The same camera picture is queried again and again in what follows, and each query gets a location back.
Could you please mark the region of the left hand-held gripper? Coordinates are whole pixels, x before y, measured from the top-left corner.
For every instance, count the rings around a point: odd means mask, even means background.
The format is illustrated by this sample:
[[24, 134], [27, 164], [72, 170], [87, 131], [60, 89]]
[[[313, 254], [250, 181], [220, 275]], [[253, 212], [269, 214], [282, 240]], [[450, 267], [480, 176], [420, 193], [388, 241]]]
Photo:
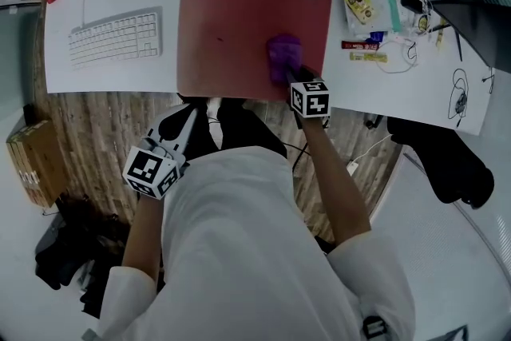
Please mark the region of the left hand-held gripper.
[[185, 106], [130, 149], [122, 176], [132, 190], [157, 200], [166, 196], [183, 175], [197, 116], [198, 108]]

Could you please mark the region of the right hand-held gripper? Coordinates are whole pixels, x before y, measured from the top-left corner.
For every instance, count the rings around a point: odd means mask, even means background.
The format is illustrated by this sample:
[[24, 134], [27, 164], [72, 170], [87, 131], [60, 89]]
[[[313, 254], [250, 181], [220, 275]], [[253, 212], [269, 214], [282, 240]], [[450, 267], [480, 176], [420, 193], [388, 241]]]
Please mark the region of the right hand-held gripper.
[[331, 114], [330, 91], [322, 78], [310, 67], [302, 65], [299, 81], [292, 68], [285, 70], [289, 87], [288, 105], [299, 129], [303, 119], [324, 118]]

